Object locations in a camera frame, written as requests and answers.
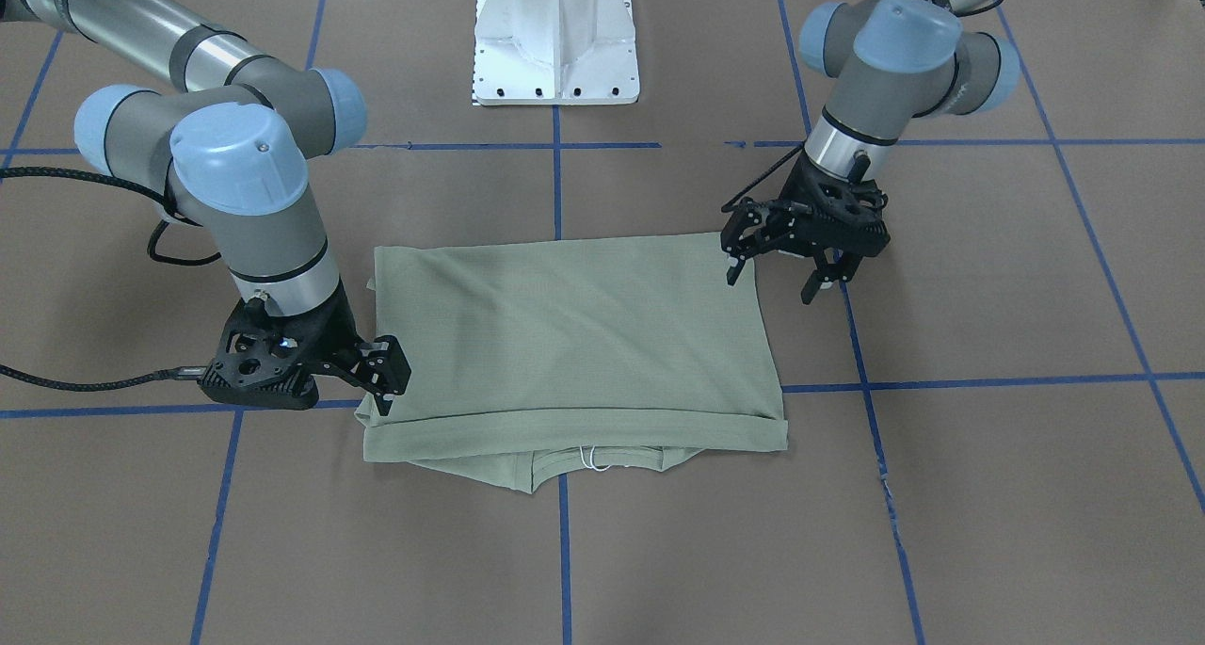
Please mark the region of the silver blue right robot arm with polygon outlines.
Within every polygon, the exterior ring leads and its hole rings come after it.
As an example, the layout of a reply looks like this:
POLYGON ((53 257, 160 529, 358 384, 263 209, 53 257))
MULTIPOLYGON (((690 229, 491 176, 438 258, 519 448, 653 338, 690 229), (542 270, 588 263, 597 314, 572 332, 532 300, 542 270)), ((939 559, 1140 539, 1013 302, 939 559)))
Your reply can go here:
POLYGON ((2 374, 31 386, 104 392, 155 380, 194 380, 214 401, 304 411, 315 376, 362 388, 380 414, 408 387, 394 336, 366 341, 355 319, 310 184, 307 162, 359 142, 366 105, 335 69, 293 69, 239 33, 174 0, 2 0, 5 22, 42 22, 128 58, 174 94, 137 86, 95 90, 74 117, 90 172, 5 168, 4 177, 81 178, 133 190, 160 221, 198 225, 240 298, 214 358, 100 383, 2 374))

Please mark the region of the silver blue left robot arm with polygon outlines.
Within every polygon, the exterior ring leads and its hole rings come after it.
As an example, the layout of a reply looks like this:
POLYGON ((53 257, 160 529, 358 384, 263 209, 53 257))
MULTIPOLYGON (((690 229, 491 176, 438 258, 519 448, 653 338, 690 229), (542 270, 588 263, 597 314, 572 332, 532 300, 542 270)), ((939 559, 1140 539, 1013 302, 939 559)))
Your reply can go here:
POLYGON ((783 157, 792 168, 778 197, 756 203, 745 187, 724 203, 728 285, 756 256, 804 256, 815 263, 800 292, 810 303, 886 250, 888 197, 876 176, 909 122, 986 112, 1019 83, 1015 45, 963 27, 1003 1, 862 0, 811 11, 797 52, 835 84, 809 137, 783 157))

